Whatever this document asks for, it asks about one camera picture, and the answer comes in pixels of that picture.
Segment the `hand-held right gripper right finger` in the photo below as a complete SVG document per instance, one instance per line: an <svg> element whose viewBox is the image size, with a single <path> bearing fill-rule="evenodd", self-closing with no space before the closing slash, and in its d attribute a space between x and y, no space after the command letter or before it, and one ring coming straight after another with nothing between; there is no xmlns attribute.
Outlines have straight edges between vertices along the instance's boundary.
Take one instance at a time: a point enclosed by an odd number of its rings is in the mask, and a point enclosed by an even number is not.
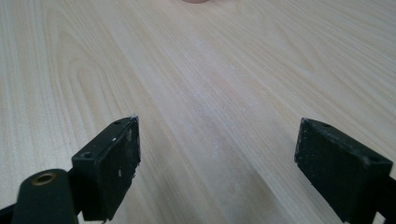
<svg viewBox="0 0 396 224"><path fill-rule="evenodd" d="M393 162L327 123L301 119L294 161L343 222L393 224Z"/></svg>

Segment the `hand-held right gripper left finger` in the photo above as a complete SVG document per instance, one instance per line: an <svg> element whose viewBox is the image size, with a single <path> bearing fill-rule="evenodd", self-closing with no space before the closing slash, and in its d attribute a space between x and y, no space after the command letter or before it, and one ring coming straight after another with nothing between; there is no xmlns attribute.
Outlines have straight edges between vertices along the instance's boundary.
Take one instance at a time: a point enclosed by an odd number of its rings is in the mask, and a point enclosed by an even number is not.
<svg viewBox="0 0 396 224"><path fill-rule="evenodd" d="M111 220L140 162L138 116L111 122L72 157L76 210L88 221Z"/></svg>

